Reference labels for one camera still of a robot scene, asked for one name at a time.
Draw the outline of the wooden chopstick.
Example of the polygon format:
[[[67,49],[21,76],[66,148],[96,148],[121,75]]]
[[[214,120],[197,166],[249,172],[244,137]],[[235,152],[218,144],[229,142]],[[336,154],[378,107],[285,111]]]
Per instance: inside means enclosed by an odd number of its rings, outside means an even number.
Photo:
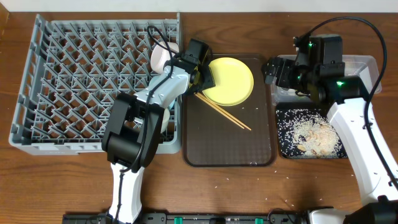
[[[236,120],[234,120],[232,117],[230,117],[229,115],[227,115],[225,112],[222,112],[221,109],[217,108],[215,105],[212,105],[208,100],[204,99],[204,97],[200,96],[199,94],[195,94],[195,97],[199,98],[200,100],[202,100],[204,103],[206,103],[208,106],[210,106],[211,108],[213,108],[215,111],[217,111],[219,114],[223,115],[226,119],[230,120],[231,122],[233,122],[234,124],[238,125],[240,128],[245,129],[245,127],[238,123]]]
[[[242,124],[245,129],[247,130],[252,130],[249,126],[247,126],[246,124],[244,124],[242,121],[240,121],[238,118],[234,117],[232,114],[230,114],[229,112],[227,112],[226,110],[224,110],[222,107],[220,107],[219,105],[215,104],[214,102],[210,101],[208,98],[206,98],[204,95],[202,95],[201,93],[197,93],[200,96],[204,97],[204,99],[208,100],[212,105],[215,105],[217,108],[221,109],[222,112],[225,112],[227,115],[229,115],[230,117],[232,117],[234,120],[236,120],[238,123]]]

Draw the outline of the yellow plate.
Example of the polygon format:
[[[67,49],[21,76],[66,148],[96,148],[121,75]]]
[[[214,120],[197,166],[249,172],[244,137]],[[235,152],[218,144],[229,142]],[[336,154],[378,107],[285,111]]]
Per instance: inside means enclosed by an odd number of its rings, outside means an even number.
[[[202,93],[221,106],[234,106],[244,102],[254,88],[254,77],[250,68],[242,61],[221,57],[214,59],[209,68],[215,86]]]

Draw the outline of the pink white bowl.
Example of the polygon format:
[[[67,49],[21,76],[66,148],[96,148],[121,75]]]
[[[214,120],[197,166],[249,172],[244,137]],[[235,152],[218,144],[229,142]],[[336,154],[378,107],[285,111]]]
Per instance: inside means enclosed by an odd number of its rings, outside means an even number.
[[[156,45],[150,57],[150,67],[158,74],[161,74],[166,61],[170,60],[170,55],[165,42],[161,41],[160,45]]]

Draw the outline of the light blue bowl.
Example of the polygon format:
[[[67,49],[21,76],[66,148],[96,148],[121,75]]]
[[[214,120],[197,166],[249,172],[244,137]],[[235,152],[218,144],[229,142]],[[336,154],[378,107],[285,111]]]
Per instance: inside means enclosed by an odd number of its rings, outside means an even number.
[[[173,109],[174,109],[174,106],[175,106],[175,104],[176,104],[176,102],[177,102],[177,97],[168,105],[168,107],[167,107],[167,109],[169,110],[169,111],[172,111]]]

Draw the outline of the small pale green cup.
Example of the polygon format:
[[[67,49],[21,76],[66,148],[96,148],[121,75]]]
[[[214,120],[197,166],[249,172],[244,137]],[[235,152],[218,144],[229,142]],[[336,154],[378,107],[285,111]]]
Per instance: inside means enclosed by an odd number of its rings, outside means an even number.
[[[167,130],[169,120],[170,120],[170,111],[168,108],[166,108],[164,111],[163,118],[162,118],[161,133],[163,133]]]

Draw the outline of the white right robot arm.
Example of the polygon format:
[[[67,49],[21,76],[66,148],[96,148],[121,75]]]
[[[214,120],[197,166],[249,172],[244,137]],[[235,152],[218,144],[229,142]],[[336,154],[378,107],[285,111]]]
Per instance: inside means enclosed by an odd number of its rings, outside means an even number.
[[[327,118],[354,170],[363,207],[308,210],[304,223],[397,223],[397,163],[377,125],[368,89],[359,76],[345,75],[343,41],[323,34],[294,38],[293,60],[271,57],[261,68],[266,84],[308,94],[329,107]]]

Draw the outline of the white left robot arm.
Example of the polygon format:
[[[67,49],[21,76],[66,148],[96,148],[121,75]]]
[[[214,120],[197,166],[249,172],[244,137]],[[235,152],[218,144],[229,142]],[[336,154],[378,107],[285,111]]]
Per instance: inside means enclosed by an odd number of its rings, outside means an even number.
[[[184,52],[171,52],[169,57],[148,87],[133,95],[120,93],[111,108],[101,142],[114,177],[106,223],[134,223],[139,218],[144,170],[158,150],[165,110],[171,102],[182,94],[215,86],[208,44],[191,39]]]

